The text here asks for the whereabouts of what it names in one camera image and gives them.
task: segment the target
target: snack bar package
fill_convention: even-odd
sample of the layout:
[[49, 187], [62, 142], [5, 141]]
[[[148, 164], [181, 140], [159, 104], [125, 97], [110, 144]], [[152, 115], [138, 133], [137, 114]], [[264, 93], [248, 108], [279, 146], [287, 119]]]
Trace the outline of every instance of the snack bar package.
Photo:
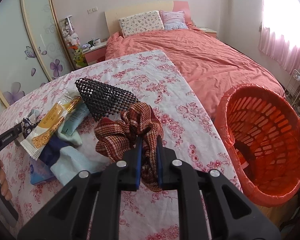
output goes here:
[[80, 100], [81, 97], [77, 91], [67, 91], [58, 99], [38, 126], [20, 143], [32, 158], [38, 159], [51, 136]]

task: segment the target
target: headboard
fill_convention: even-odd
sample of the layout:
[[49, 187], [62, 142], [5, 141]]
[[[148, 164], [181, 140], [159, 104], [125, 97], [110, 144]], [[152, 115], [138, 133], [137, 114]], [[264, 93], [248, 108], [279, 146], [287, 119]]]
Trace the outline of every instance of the headboard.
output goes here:
[[106, 14], [106, 21], [110, 35], [119, 32], [120, 26], [118, 19], [123, 17], [128, 17], [130, 15], [149, 12], [149, 11], [185, 11], [185, 19], [186, 22], [191, 21], [190, 16], [190, 9], [189, 4], [186, 1], [157, 1], [157, 2], [150, 2], [150, 3], [142, 3], [138, 5], [131, 5], [120, 7], [116, 9], [111, 9], [105, 11]]

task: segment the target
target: brown striped scarf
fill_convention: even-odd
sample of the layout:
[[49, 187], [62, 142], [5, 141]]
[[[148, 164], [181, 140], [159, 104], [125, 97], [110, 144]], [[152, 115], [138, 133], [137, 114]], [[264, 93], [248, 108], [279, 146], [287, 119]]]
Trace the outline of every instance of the brown striped scarf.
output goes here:
[[121, 119], [112, 121], [104, 117], [99, 121], [94, 130], [99, 140], [96, 151], [109, 157], [111, 162], [117, 162], [125, 151], [134, 147], [137, 135], [143, 136], [141, 179], [150, 190], [160, 191], [156, 160], [157, 136], [163, 138], [160, 121], [151, 106], [142, 102], [121, 112]]

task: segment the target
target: screw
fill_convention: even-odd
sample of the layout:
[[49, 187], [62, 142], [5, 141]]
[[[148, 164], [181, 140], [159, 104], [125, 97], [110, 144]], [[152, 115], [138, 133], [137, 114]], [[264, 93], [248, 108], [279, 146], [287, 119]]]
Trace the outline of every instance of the screw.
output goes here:
[[79, 177], [82, 179], [84, 179], [88, 176], [89, 176], [89, 172], [87, 172], [87, 171], [80, 171], [80, 173], [79, 173]]
[[220, 176], [220, 172], [218, 170], [211, 170], [210, 175], [216, 178]]
[[118, 167], [125, 167], [125, 166], [127, 166], [127, 163], [125, 161], [118, 161], [117, 166]]
[[172, 165], [173, 166], [181, 166], [182, 165], [182, 161], [181, 160], [178, 160], [178, 159], [175, 159], [172, 161]]

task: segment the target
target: floor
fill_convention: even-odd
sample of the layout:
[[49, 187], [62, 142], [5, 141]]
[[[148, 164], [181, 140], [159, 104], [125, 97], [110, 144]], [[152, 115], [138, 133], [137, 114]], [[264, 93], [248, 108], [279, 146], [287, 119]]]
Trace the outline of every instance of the floor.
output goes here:
[[279, 227], [283, 222], [288, 221], [294, 214], [297, 208], [297, 202], [298, 197], [294, 196], [285, 204], [277, 207], [267, 208], [258, 205], [257, 207], [266, 217], [268, 217], [272, 221], [272, 223]]

